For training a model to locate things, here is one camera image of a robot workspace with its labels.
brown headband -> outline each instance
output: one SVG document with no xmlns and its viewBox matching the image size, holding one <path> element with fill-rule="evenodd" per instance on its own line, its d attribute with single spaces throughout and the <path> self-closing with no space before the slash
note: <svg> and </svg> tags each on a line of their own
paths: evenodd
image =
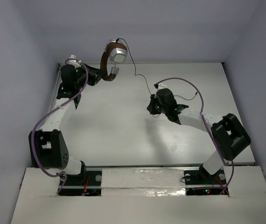
<svg viewBox="0 0 266 224">
<path fill-rule="evenodd" d="M 106 74 L 102 77 L 102 79 L 105 81 L 113 81 L 116 77 L 115 74 L 110 73 L 110 75 L 108 75 L 108 71 L 107 71 L 108 57 L 109 57 L 111 51 L 115 48 L 121 48 L 121 49 L 127 50 L 127 47 L 122 43 L 111 42 L 106 46 L 106 49 L 105 49 L 106 51 L 104 51 L 104 53 L 101 57 L 101 64 L 100 64 L 100 69 L 106 70 Z"/>
</svg>

headphones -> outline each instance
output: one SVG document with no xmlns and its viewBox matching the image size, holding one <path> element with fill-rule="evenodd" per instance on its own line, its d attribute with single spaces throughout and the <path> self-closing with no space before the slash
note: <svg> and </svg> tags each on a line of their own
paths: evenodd
<svg viewBox="0 0 266 224">
<path fill-rule="evenodd" d="M 100 69 L 106 70 L 106 74 L 102 76 L 105 81 L 113 81 L 116 75 L 119 73 L 119 68 L 116 67 L 117 63 L 124 63 L 128 54 L 127 47 L 119 41 L 119 39 L 111 39 L 107 44 L 105 51 L 101 57 Z M 108 75 L 107 62 L 108 59 L 115 64 L 115 67 L 111 68 L 111 72 Z"/>
</svg>

wall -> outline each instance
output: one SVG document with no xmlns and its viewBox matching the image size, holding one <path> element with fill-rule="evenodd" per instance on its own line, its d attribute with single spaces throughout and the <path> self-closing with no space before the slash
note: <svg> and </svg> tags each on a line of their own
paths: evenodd
<svg viewBox="0 0 266 224">
<path fill-rule="evenodd" d="M 56 78 L 55 60 L 33 21 L 0 0 L 0 224 L 10 223 L 30 165 L 28 134 L 48 109 Z"/>
<path fill-rule="evenodd" d="M 225 71 L 252 151 L 266 176 L 266 0 L 225 63 Z"/>
<path fill-rule="evenodd" d="M 136 62 L 224 62 L 259 0 L 25 0 L 58 61 L 99 63 L 125 38 Z"/>
</svg>

gray wall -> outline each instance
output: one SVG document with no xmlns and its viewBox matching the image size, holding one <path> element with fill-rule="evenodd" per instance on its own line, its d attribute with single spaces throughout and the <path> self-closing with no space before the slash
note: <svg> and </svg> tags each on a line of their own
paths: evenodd
<svg viewBox="0 0 266 224">
<path fill-rule="evenodd" d="M 226 60 L 225 70 L 252 138 L 252 151 L 266 176 L 266 0 Z"/>
<path fill-rule="evenodd" d="M 28 134 L 48 109 L 56 78 L 55 60 L 33 21 L 0 0 L 0 224 L 10 223 L 30 165 Z"/>
<path fill-rule="evenodd" d="M 100 61 L 125 38 L 136 62 L 224 62 L 259 0 L 24 0 L 58 61 Z"/>
</svg>

white table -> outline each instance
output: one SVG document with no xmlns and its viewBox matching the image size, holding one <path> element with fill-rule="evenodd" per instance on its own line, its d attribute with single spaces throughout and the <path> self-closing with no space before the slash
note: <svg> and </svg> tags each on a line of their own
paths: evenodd
<svg viewBox="0 0 266 224">
<path fill-rule="evenodd" d="M 204 112 L 214 115 L 233 113 L 239 117 L 230 87 L 220 63 L 137 64 L 146 76 L 152 93 L 154 83 L 167 77 L 183 77 L 193 82 L 204 98 Z M 191 98 L 195 90 L 183 81 L 165 83 L 174 93 Z M 87 166 L 194 165 L 205 162 L 215 151 L 207 133 L 180 126 L 165 115 L 153 118 L 143 77 L 134 77 L 132 64 L 124 64 L 113 82 L 100 81 L 88 86 L 78 109 L 63 130 L 70 156 Z M 177 101 L 200 110 L 197 96 Z M 252 164 L 250 147 L 236 164 Z"/>
<path fill-rule="evenodd" d="M 230 176 L 231 167 L 225 167 L 224 173 Z M 110 180 L 109 172 L 104 172 L 103 178 Z M 119 178 L 119 186 L 127 184 L 127 181 L 122 182 L 123 179 L 125 176 Z M 156 182 L 160 188 L 168 185 L 163 178 L 155 180 L 160 181 Z M 58 181 L 39 169 L 27 168 L 11 224 L 266 223 L 266 183 L 260 167 L 235 167 L 229 185 L 230 197 L 150 197 L 123 195 L 123 192 L 114 196 L 56 196 Z M 115 179 L 107 185 L 115 186 Z"/>
</svg>

